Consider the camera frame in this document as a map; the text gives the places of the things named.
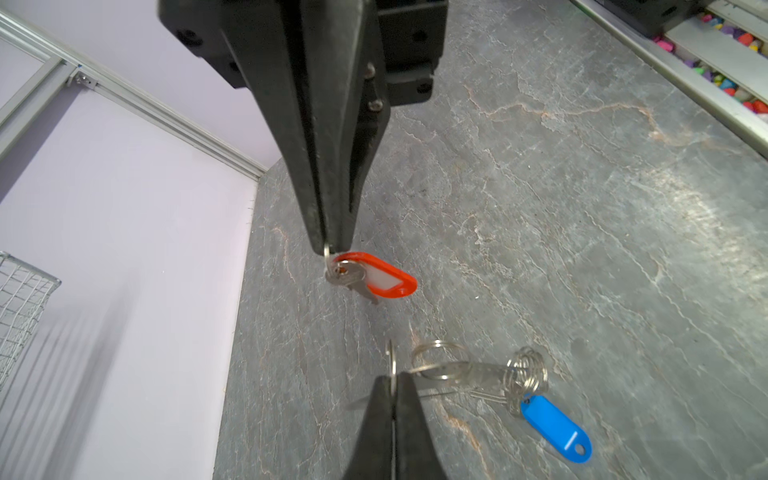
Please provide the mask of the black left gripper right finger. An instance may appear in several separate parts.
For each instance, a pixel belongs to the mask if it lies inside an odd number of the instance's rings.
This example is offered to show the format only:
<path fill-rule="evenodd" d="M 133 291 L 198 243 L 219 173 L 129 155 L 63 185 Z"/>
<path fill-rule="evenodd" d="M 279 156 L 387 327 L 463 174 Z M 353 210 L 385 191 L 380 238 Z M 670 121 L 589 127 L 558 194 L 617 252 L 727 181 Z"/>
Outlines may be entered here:
<path fill-rule="evenodd" d="M 393 418 L 394 478 L 446 480 L 412 374 L 396 377 Z"/>

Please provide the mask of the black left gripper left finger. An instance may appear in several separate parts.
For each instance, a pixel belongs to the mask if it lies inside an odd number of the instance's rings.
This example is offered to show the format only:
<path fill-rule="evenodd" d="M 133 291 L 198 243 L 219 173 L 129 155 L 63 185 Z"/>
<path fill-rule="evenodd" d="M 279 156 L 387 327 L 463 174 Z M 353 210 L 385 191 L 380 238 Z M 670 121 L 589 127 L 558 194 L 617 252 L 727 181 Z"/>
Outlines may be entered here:
<path fill-rule="evenodd" d="M 394 465 L 394 400 L 391 378 L 374 381 L 355 448 L 343 479 L 390 480 Z"/>

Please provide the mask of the blue key tag with key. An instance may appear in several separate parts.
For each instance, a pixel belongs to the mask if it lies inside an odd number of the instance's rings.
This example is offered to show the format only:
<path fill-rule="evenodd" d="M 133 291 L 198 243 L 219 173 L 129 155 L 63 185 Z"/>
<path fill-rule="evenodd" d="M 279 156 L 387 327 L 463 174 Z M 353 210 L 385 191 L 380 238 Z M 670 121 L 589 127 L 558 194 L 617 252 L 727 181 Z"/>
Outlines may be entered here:
<path fill-rule="evenodd" d="M 557 406 L 541 395 L 520 404 L 523 418 L 566 460 L 583 464 L 592 456 L 587 433 Z"/>

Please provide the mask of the red key tag with key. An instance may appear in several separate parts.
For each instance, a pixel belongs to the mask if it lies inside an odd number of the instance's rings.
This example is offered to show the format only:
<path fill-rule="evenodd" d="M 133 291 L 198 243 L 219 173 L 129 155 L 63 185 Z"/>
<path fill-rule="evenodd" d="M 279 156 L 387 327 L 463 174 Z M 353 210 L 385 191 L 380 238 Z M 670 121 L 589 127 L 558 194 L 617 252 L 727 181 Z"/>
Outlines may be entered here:
<path fill-rule="evenodd" d="M 412 295 L 418 281 L 389 263 L 365 252 L 332 254 L 328 245 L 323 250 L 325 279 L 369 300 L 374 305 L 383 299 L 399 299 Z"/>

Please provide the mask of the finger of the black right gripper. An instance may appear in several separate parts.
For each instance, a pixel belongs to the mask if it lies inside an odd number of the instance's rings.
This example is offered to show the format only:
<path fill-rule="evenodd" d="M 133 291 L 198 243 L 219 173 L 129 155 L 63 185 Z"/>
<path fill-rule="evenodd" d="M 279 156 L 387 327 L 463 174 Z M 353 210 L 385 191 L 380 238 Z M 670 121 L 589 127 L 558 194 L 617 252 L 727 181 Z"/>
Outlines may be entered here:
<path fill-rule="evenodd" d="M 226 1 L 221 30 L 279 147 L 314 253 L 325 231 L 298 1 Z"/>
<path fill-rule="evenodd" d="M 325 245 L 341 253 L 390 116 L 378 11 L 373 1 L 303 1 L 300 13 Z"/>

